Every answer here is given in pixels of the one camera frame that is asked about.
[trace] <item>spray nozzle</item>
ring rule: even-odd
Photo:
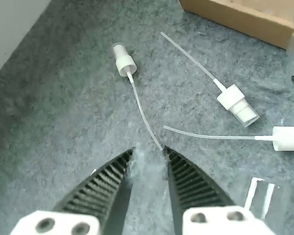
[[[113,44],[112,50],[120,76],[128,77],[131,83],[134,82],[132,74],[136,72],[137,66],[133,58],[127,53],[123,43]]]
[[[163,128],[186,136],[202,139],[271,141],[275,151],[294,151],[294,127],[292,126],[275,126],[272,131],[272,136],[209,136],[181,131],[169,126],[164,126]]]
[[[133,58],[127,53],[127,50],[122,43],[113,44],[112,50],[114,53],[114,57],[116,58],[116,66],[118,68],[119,74],[122,77],[128,77],[129,81],[131,82],[132,88],[133,88],[133,91],[135,94],[136,102],[137,102],[139,111],[141,113],[143,122],[144,122],[150,136],[152,137],[153,141],[155,142],[155,144],[157,145],[159,150],[162,151],[163,149],[161,147],[161,144],[159,143],[159,141],[157,140],[157,138],[153,134],[151,127],[149,126],[149,123],[145,117],[141,102],[139,101],[136,86],[135,86],[135,83],[133,80],[133,73],[136,72],[137,66],[136,66]]]
[[[194,64],[196,64],[202,71],[204,71],[216,84],[216,86],[222,92],[217,100],[226,109],[229,110],[244,127],[251,125],[259,118],[256,111],[246,101],[245,95],[236,86],[232,85],[226,88],[217,78],[215,78],[200,62],[187,53],[182,47],[180,47],[175,41],[173,41],[164,32],[160,33],[165,39],[167,39],[173,46],[179,49],[187,58],[189,58]]]

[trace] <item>white spray pump cap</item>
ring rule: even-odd
[[[221,91],[222,93],[217,97],[217,100],[226,110],[229,110],[244,127],[251,125],[259,118],[256,111],[246,101],[245,95],[235,84]]]
[[[275,126],[272,131],[275,151],[294,151],[294,127]]]
[[[112,46],[112,50],[116,58],[116,66],[120,76],[128,77],[128,73],[133,74],[136,72],[137,66],[122,43],[115,43]]]

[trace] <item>mounting hole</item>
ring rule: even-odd
[[[191,216],[191,221],[194,223],[206,223],[207,219],[203,213],[197,213]]]
[[[244,215],[239,211],[229,212],[226,217],[228,220],[235,220],[235,221],[245,220]]]
[[[36,232],[39,234],[44,234],[53,229],[54,224],[55,221],[52,218],[43,219],[36,225]]]
[[[90,226],[86,223],[78,223],[76,224],[71,231],[72,235],[86,235],[88,234]]]

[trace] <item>white wall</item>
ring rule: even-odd
[[[50,0],[0,0],[0,69]]]

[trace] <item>gray carpet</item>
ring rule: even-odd
[[[225,86],[235,83],[260,119],[241,126],[218,104],[217,87],[160,31]],[[243,174],[290,185],[280,234],[294,235],[294,153],[274,152],[269,142],[198,140],[162,129],[255,135],[294,126],[285,51],[185,13],[175,0],[53,0],[27,34],[0,72],[0,234],[30,212],[52,209],[94,168],[137,145],[141,171],[124,234],[173,234],[166,182],[160,174],[150,178],[162,171],[160,154],[130,83],[115,68],[115,42],[138,65],[134,80],[160,142],[202,167],[235,200],[241,188],[233,182]]]

